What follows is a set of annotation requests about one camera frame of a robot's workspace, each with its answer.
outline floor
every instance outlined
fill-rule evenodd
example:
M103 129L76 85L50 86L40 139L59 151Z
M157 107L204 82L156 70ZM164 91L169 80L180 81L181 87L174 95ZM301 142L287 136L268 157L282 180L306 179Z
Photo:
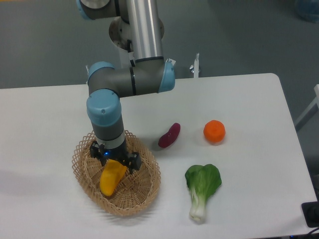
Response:
M177 78L191 76L199 52L202 77L277 74L292 120L315 97L319 24L301 19L294 0L158 0L158 8ZM73 0L0 2L0 88L84 84L85 65L120 67L111 21L83 20ZM319 113L298 137L310 174L319 174Z

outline toy orange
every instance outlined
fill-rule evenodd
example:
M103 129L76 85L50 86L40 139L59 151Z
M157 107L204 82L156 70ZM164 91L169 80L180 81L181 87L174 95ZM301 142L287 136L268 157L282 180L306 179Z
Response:
M218 120L212 120L205 125L204 136L212 143L218 143L222 141L225 137L225 134L225 126Z

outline white object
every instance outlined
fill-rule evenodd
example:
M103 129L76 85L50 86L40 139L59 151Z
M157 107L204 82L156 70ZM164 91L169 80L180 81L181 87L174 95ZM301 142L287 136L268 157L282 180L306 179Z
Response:
M311 101L311 103L306 107L306 109L301 113L301 115L295 121L296 131L299 131L314 115L318 112L319 108L319 85L315 88L316 97Z
M198 78L199 76L199 53L196 54L196 58L194 61L194 78Z
M0 90L0 238L251 239L311 230L301 203L317 199L276 75L182 79L170 92L121 99L125 129L161 171L157 199L129 218L100 210L73 174L73 150L92 130L87 97L86 85ZM213 119L226 128L218 146L203 136ZM177 141L160 150L175 122ZM197 225L184 174L207 163L222 186Z

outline black cable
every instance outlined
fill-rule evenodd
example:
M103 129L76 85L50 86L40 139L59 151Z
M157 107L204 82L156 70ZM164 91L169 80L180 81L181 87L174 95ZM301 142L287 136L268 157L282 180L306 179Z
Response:
M309 238L309 237L314 238L314 237L312 236L312 233L314 233L314 232L316 232L316 231L318 231L318 230L319 230L319 228L313 229L312 231L310 231L310 232L307 234L307 237L306 237L306 238Z

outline woven basket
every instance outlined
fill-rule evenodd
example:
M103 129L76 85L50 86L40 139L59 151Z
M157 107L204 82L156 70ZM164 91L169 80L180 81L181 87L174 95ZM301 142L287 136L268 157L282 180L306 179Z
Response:
M106 212L118 216L130 216L147 208L160 188L160 168L156 159L135 135L127 130L125 135L128 151L138 152L142 165L133 174L127 170L110 197L103 195L99 188L104 167L90 156L90 145L96 140L93 132L76 146L72 160L73 172L84 192Z

